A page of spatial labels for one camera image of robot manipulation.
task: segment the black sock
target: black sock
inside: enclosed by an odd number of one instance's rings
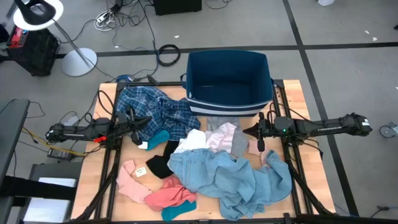
[[[178,141],[168,141],[164,149],[163,156],[154,156],[149,159],[146,164],[150,171],[154,173],[158,178],[163,179],[173,174],[173,172],[167,166],[167,162],[170,159],[171,153],[178,147]]]

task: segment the black box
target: black box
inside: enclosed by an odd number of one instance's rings
[[[32,76],[51,74],[59,44],[48,29],[27,31],[14,26],[7,46],[9,58]]]
[[[201,0],[154,0],[155,11],[158,16],[197,12],[201,10]]]

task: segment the laundry pile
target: laundry pile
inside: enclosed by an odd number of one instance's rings
[[[150,151],[167,142],[162,156],[146,161],[163,186],[153,192],[136,182],[130,176],[134,161],[126,161],[117,179],[119,193],[162,212],[165,221],[196,209],[196,193],[218,198],[221,215],[235,221],[265,212],[265,205],[283,200],[292,190],[287,164],[273,150],[260,153],[257,141],[243,134],[239,118],[208,118],[203,132],[186,99],[175,101],[146,86],[127,87],[119,99],[118,111],[131,105],[137,116],[152,116],[139,132],[145,141],[139,148]],[[242,157],[247,149],[260,156],[260,169]]]

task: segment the white lamp base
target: white lamp base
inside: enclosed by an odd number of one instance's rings
[[[79,77],[91,71],[97,64],[97,55],[88,48],[79,48],[80,52],[85,56],[87,63],[84,62],[77,54],[76,50],[72,50],[62,59],[62,71],[71,77]]]

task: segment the gray floor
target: gray floor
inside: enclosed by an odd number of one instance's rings
[[[11,5],[10,0],[0,0]],[[106,9],[104,0],[63,0],[65,12],[59,23],[74,37],[83,23],[93,19]],[[220,4],[209,0],[209,4]],[[290,0],[300,35],[305,45],[353,44],[370,42],[396,42],[398,31],[398,1],[394,0],[336,0],[328,7],[319,6],[314,0]],[[195,13],[156,16],[148,9],[148,17],[155,32],[157,46],[177,44],[181,48],[231,47],[249,45],[295,45],[290,23],[280,0],[234,0],[222,10],[203,10]],[[12,28],[8,22],[7,29]],[[111,40],[114,30],[100,32],[93,24],[86,26],[75,42],[77,46],[89,47],[96,52],[115,52]],[[127,48],[143,46],[152,48],[152,37],[144,21],[137,27],[121,27],[115,38],[117,45]],[[61,53],[71,50],[63,44]],[[299,79],[312,119],[320,115],[315,104],[310,84],[298,50],[262,51],[269,60],[273,78]],[[310,65],[320,89],[322,100],[330,118],[357,112],[367,116],[374,131],[366,138],[349,135],[336,136],[346,173],[353,190],[359,214],[370,216],[376,205],[398,206],[398,138],[384,139],[378,128],[390,121],[398,122],[398,48],[308,50]],[[172,60],[175,55],[162,56]],[[182,54],[173,67],[160,67],[155,74],[159,81],[178,81],[185,72],[188,54]],[[143,68],[154,68],[153,55],[100,57],[97,66],[110,75],[132,74]],[[81,116],[91,103],[100,83],[110,80],[97,70],[71,78],[61,71],[62,60],[56,60],[49,77],[31,77],[14,62],[0,64],[0,100],[28,98],[39,102],[46,117],[28,119],[25,127],[41,136],[67,111],[74,110]],[[36,105],[29,109],[31,115],[39,114]],[[26,142],[29,138],[21,135]],[[326,138],[318,138],[325,152],[324,166],[335,203],[346,210],[344,196],[331,158]],[[70,147],[70,142],[61,144]],[[83,151],[85,144],[79,142],[75,150]],[[56,162],[47,159],[43,152],[31,147],[17,145],[16,175],[27,177],[32,164]],[[12,173],[12,162],[9,174]],[[9,223],[15,223],[16,209]],[[381,212],[380,218],[398,219],[398,210]]]

